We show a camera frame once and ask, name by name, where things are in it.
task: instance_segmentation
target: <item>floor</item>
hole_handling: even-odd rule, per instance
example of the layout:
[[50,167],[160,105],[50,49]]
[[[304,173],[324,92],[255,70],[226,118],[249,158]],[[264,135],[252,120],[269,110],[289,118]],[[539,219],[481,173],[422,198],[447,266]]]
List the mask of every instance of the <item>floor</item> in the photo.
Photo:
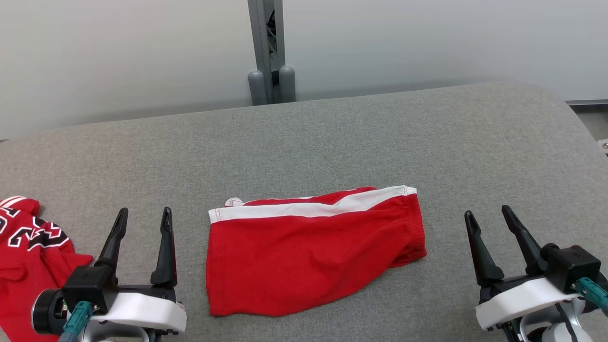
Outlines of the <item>floor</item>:
[[595,140],[608,139],[608,105],[572,106]]

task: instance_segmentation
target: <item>gray table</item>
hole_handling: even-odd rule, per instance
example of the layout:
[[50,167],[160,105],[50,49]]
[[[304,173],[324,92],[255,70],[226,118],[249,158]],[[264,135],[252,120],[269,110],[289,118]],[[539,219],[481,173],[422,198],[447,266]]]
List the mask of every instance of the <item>gray table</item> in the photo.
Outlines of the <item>gray table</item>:
[[[473,210],[507,276],[524,261],[500,212],[538,242],[580,244],[608,262],[608,158],[552,92],[481,84],[69,127],[0,144],[0,197],[46,207],[77,251],[97,254],[130,210],[117,275],[146,283],[161,210],[173,210],[187,341],[505,341],[475,320],[463,221]],[[209,316],[207,210],[230,197],[299,197],[360,186],[417,187],[428,256],[358,293],[282,318]],[[584,327],[608,333],[600,313]]]

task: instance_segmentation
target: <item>cable connector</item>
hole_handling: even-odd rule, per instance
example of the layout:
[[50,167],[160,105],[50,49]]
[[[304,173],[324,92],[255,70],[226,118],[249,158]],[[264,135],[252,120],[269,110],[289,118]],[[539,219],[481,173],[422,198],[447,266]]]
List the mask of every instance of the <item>cable connector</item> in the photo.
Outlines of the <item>cable connector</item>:
[[93,315],[93,305],[87,301],[80,301],[74,307],[74,312],[63,326],[63,333],[57,342],[78,341],[80,332],[85,328]]
[[573,284],[573,288],[586,300],[597,305],[608,317],[608,292],[587,277],[578,279],[576,284]]

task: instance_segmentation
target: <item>robotic arm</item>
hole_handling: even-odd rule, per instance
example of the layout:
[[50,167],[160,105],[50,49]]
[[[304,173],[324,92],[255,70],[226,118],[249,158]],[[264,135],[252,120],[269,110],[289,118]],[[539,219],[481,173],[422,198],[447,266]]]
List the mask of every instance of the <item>robotic arm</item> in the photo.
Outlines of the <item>robotic arm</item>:
[[102,253],[93,266],[77,267],[64,286],[43,291],[32,308],[32,326],[41,334],[61,335],[80,302],[90,303],[90,321],[78,341],[97,342],[109,337],[138,337],[160,342],[186,328],[186,312],[176,302],[178,284],[171,209],[161,221],[161,247],[150,285],[119,285],[116,278],[120,241],[126,233],[129,211],[122,208]]
[[[509,206],[502,206],[502,213],[526,261],[525,275],[505,279],[483,243],[473,213],[465,213],[481,286],[475,308],[481,328],[502,329],[509,342],[591,342],[578,318],[597,309],[596,303],[608,315],[608,294],[603,290],[608,281],[599,271],[601,262],[578,245],[560,249],[549,243],[541,248]],[[526,326],[537,323],[550,325],[526,334]]]

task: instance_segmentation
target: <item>clothing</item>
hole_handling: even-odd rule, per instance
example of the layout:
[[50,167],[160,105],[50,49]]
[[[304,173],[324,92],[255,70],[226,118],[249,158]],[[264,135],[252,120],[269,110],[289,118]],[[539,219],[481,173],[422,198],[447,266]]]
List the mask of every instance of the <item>clothing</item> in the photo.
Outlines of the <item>clothing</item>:
[[209,211],[207,294],[216,316],[306,310],[426,255],[412,187],[246,203],[231,198],[226,206]]
[[76,266],[93,260],[75,254],[59,226],[36,217],[39,209],[23,196],[0,202],[0,326],[12,341],[57,341],[34,331],[32,306],[43,290],[60,288]]

